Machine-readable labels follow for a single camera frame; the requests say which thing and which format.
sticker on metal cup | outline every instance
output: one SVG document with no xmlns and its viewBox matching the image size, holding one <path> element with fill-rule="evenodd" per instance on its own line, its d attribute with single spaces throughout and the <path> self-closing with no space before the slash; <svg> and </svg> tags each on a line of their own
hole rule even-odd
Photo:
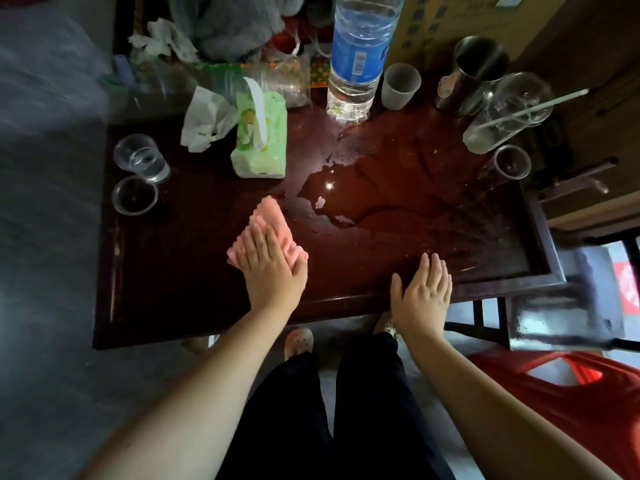
<svg viewBox="0 0 640 480">
<path fill-rule="evenodd" d="M 456 80 L 458 79 L 458 73 L 453 72 L 453 74 L 449 74 L 440 79 L 438 83 L 438 96 L 445 99 L 451 96 L 453 92 L 453 88 L 456 85 Z"/>
</svg>

finger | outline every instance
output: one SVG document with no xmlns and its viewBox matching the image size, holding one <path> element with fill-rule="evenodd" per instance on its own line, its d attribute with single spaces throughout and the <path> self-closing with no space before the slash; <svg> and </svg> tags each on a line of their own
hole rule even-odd
<svg viewBox="0 0 640 480">
<path fill-rule="evenodd" d="M 444 292 L 447 290 L 447 286 L 449 285 L 449 272 L 447 271 L 447 263 L 442 260 L 442 276 L 440 277 L 440 281 L 436 286 L 436 291 L 440 296 L 444 296 Z"/>
<path fill-rule="evenodd" d="M 242 250 L 236 253 L 236 256 L 238 259 L 238 265 L 240 266 L 240 269 L 243 271 L 243 273 L 251 270 L 251 266 L 249 266 L 249 259 L 247 259 L 246 256 L 246 250 Z"/>
<path fill-rule="evenodd" d="M 416 271 L 415 274 L 413 275 L 411 285 L 424 286 L 427 282 L 428 275 L 429 275 L 429 256 L 427 253 L 422 253 L 422 256 L 420 257 L 420 266 L 418 266 L 418 271 Z"/>
<path fill-rule="evenodd" d="M 253 236 L 249 232 L 249 229 L 245 229 L 242 233 L 242 239 L 244 241 L 244 247 L 246 249 L 247 260 L 249 261 L 249 266 L 251 268 L 255 268 L 258 266 L 258 250 L 255 248 L 255 242 L 253 241 Z"/>
<path fill-rule="evenodd" d="M 451 275 L 447 279 L 447 290 L 444 292 L 444 302 L 448 305 L 451 301 L 451 291 L 453 290 L 453 279 Z"/>
<path fill-rule="evenodd" d="M 391 302 L 402 301 L 402 278 L 397 273 L 391 275 Z"/>
<path fill-rule="evenodd" d="M 304 280 L 307 282 L 308 275 L 308 261 L 304 256 L 298 256 L 298 260 L 293 266 L 293 276 L 298 280 Z"/>
<path fill-rule="evenodd" d="M 267 247 L 267 241 L 264 240 L 262 229 L 257 225 L 253 225 L 251 226 L 251 233 L 253 235 L 253 240 L 255 241 L 255 247 L 258 250 L 258 259 L 261 262 L 271 259 L 269 248 Z"/>
<path fill-rule="evenodd" d="M 439 256 L 434 253 L 431 255 L 431 266 L 429 269 L 429 277 L 427 278 L 427 288 L 436 291 L 436 287 L 442 277 L 442 263 Z"/>
<path fill-rule="evenodd" d="M 269 248 L 269 255 L 272 259 L 286 261 L 286 259 L 284 259 L 282 248 L 278 243 L 276 231 L 274 231 L 271 226 L 267 228 L 267 247 Z"/>
</svg>

tissue pack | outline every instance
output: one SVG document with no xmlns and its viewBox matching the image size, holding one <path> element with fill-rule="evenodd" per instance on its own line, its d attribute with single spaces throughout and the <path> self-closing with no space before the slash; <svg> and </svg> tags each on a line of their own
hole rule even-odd
<svg viewBox="0 0 640 480">
<path fill-rule="evenodd" d="M 231 163 L 238 177 L 284 178 L 287 167 L 287 108 L 284 98 L 276 92 L 264 93 L 264 121 L 260 124 L 262 108 L 256 110 L 254 97 L 236 93 L 240 113 L 236 149 Z M 266 138 L 260 135 L 266 128 Z"/>
</svg>

water bottle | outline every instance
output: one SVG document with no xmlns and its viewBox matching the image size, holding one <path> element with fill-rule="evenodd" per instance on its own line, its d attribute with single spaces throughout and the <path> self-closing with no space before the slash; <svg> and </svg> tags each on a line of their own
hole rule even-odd
<svg viewBox="0 0 640 480">
<path fill-rule="evenodd" d="M 336 0 L 326 110 L 360 122 L 376 95 L 404 0 Z"/>
</svg>

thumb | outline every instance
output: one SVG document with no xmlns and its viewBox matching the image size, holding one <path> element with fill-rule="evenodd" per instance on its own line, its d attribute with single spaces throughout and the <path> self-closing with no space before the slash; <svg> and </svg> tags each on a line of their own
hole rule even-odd
<svg viewBox="0 0 640 480">
<path fill-rule="evenodd" d="M 296 279 L 307 282 L 307 259 L 304 256 L 298 256 L 291 273 Z"/>
<path fill-rule="evenodd" d="M 402 279 L 400 275 L 394 273 L 391 275 L 391 302 L 402 301 Z"/>
</svg>

